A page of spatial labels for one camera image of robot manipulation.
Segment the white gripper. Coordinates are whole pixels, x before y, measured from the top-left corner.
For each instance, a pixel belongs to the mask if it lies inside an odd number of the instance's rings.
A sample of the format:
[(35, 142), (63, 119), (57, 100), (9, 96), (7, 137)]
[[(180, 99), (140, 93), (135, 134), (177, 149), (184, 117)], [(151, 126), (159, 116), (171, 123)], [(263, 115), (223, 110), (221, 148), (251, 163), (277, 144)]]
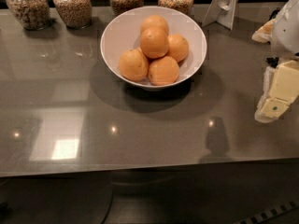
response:
[(276, 15), (251, 37), (254, 41), (271, 41), (271, 51), (280, 58), (293, 59), (268, 66), (263, 75), (263, 95), (255, 119), (269, 123), (279, 119), (299, 96), (299, 0), (289, 0)]

